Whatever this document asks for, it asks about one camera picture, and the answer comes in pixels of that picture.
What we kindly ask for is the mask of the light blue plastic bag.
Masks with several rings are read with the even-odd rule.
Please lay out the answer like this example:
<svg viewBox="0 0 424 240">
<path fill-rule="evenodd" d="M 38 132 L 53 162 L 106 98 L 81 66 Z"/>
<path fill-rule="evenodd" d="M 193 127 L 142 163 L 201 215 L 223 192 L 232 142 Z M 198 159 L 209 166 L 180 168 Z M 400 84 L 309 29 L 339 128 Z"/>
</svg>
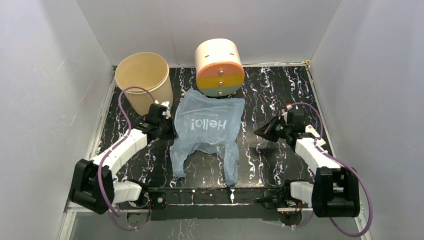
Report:
<svg viewBox="0 0 424 240">
<path fill-rule="evenodd" d="M 195 151 L 201 151 L 217 154 L 223 160 L 225 183 L 236 184 L 240 160 L 236 140 L 244 107 L 243 98 L 209 98 L 189 89 L 174 116 L 178 137 L 169 152 L 173 175 L 184 178 L 185 160 Z"/>
</svg>

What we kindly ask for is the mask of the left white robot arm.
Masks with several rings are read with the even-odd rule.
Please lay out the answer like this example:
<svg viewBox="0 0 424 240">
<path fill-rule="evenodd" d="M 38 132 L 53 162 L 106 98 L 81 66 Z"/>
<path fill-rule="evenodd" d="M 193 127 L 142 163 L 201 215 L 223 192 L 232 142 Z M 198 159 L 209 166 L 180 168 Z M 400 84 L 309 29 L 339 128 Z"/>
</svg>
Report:
<svg viewBox="0 0 424 240">
<path fill-rule="evenodd" d="M 177 137 L 168 101 L 150 105 L 139 124 L 117 142 L 90 160 L 79 160 L 74 168 L 68 200 L 97 214 L 112 205 L 131 202 L 137 208 L 149 203 L 149 189 L 137 180 L 115 182 L 114 177 L 128 160 L 154 140 Z"/>
</svg>

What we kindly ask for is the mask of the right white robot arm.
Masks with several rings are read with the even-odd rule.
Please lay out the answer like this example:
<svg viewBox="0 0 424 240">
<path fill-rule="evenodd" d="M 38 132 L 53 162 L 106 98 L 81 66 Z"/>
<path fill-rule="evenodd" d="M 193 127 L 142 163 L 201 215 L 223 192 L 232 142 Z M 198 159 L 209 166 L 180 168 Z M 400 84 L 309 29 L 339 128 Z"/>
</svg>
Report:
<svg viewBox="0 0 424 240">
<path fill-rule="evenodd" d="M 325 155 L 319 135 L 311 125 L 306 125 L 303 111 L 289 110 L 274 116 L 254 134 L 272 142 L 285 140 L 314 175 L 313 183 L 287 179 L 281 190 L 257 198 L 257 203 L 283 203 L 288 207 L 304 203 L 319 218 L 354 218 L 359 215 L 358 178 L 351 170 Z"/>
</svg>

